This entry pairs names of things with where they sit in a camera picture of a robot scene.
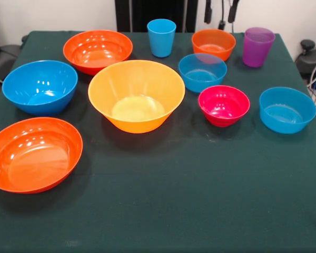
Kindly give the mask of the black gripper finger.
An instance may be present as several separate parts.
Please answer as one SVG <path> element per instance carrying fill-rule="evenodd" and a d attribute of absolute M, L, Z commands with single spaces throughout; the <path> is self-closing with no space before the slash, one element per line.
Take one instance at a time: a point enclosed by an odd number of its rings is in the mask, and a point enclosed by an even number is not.
<path fill-rule="evenodd" d="M 212 1 L 206 0 L 204 11 L 204 23 L 211 23 L 212 19 Z"/>
<path fill-rule="evenodd" d="M 229 15 L 228 15 L 228 22 L 229 23 L 235 22 L 238 4 L 239 4 L 239 0 L 233 0 L 232 4 L 230 6 Z"/>

